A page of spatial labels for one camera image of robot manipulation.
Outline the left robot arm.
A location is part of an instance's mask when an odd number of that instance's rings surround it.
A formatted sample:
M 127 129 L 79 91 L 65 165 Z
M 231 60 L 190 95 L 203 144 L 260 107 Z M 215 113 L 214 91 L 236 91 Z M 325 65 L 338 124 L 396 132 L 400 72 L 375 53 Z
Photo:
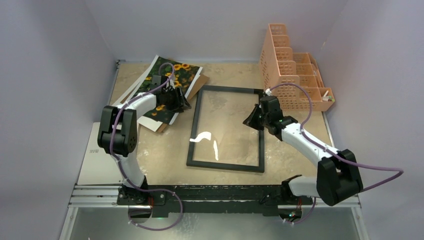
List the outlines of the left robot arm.
M 140 92 L 118 106 L 102 109 L 97 144 L 109 154 L 119 169 L 122 188 L 130 190 L 129 197 L 138 205 L 149 199 L 147 179 L 139 168 L 136 151 L 139 143 L 138 119 L 157 107 L 181 113 L 191 108 L 175 77 L 154 75 L 153 88 Z

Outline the black picture frame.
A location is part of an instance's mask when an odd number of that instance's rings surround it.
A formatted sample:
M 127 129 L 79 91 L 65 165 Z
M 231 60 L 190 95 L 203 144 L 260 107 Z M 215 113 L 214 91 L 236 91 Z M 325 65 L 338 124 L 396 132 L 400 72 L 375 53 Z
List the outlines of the black picture frame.
M 196 98 L 186 166 L 264 173 L 264 132 L 243 124 L 262 96 L 258 88 L 203 86 Z

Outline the sunflower photo print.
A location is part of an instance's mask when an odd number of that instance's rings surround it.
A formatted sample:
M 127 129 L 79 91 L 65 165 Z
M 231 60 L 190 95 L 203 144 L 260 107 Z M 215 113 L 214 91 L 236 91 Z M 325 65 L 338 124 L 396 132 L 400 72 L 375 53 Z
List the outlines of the sunflower photo print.
M 155 107 L 139 119 L 140 124 L 144 124 L 145 119 L 167 125 L 173 124 L 181 112 L 170 111 L 165 105 L 158 104 L 157 94 L 165 88 L 182 88 L 185 97 L 187 97 L 202 70 L 203 68 L 198 65 L 155 56 L 148 70 L 142 74 L 141 80 L 131 96 L 133 99 L 140 93 L 149 91 L 153 91 L 152 94 L 156 96 Z

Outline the brown frame backing board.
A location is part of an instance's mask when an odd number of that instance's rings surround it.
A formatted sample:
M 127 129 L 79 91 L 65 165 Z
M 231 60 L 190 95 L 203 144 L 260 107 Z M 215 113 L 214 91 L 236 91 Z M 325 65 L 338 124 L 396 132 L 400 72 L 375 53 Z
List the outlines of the brown frame backing board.
M 186 99 L 190 101 L 195 96 L 195 94 L 202 88 L 202 86 L 205 85 L 209 80 L 210 78 L 208 76 L 201 74 L 197 78 L 196 83 L 193 85 L 193 88 L 188 94 L 188 96 L 186 97 Z M 157 129 L 156 133 L 162 133 L 167 126 L 168 126 L 167 124 L 162 123 L 160 127 Z

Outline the white mat board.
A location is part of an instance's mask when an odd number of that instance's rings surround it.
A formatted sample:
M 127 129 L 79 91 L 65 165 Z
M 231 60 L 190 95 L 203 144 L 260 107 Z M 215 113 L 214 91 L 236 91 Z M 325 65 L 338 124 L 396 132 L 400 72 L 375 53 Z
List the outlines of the white mat board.
M 146 112 L 152 110 L 156 106 L 157 96 L 152 94 L 154 91 L 151 90 L 149 92 L 140 93 L 136 97 L 131 98 L 141 79 L 142 75 L 113 105 L 119 109 L 123 109 L 123 113 L 126 113 L 130 109 L 136 110 L 137 123 L 153 132 L 156 132 L 162 123 L 151 119 L 145 119 L 144 124 L 139 122 L 139 119 L 142 118 Z

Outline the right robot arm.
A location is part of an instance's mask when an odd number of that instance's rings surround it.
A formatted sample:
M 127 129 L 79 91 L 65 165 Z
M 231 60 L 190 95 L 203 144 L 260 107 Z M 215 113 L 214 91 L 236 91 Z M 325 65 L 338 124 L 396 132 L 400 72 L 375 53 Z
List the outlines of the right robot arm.
M 354 153 L 338 150 L 307 132 L 295 118 L 283 114 L 275 96 L 262 97 L 243 124 L 258 131 L 267 130 L 316 167 L 315 177 L 295 175 L 281 183 L 284 202 L 292 204 L 305 196 L 334 206 L 364 189 Z

